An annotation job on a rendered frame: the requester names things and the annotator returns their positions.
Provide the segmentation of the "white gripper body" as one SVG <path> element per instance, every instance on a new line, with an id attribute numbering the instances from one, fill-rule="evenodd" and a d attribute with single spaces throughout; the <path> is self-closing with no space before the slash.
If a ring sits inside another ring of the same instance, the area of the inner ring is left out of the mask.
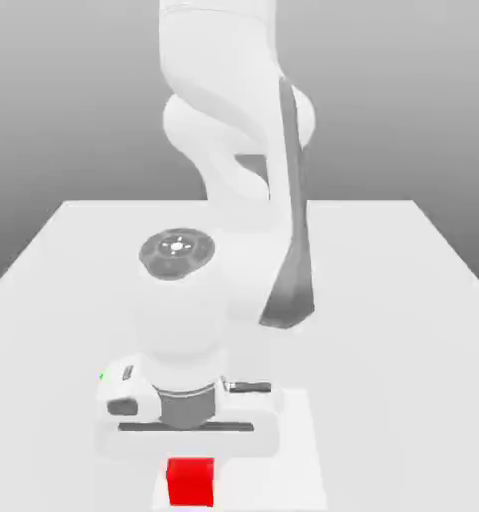
<path id="1" fill-rule="evenodd" d="M 268 457 L 280 445 L 282 400 L 231 400 L 206 424 L 176 430 L 95 406 L 96 451 L 113 459 Z"/>

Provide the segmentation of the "small red cube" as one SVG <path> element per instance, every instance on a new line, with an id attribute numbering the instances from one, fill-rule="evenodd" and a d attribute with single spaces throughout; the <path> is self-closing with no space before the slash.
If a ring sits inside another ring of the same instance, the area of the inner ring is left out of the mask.
<path id="1" fill-rule="evenodd" d="M 213 458 L 170 458 L 166 481 L 172 506 L 214 506 Z"/>

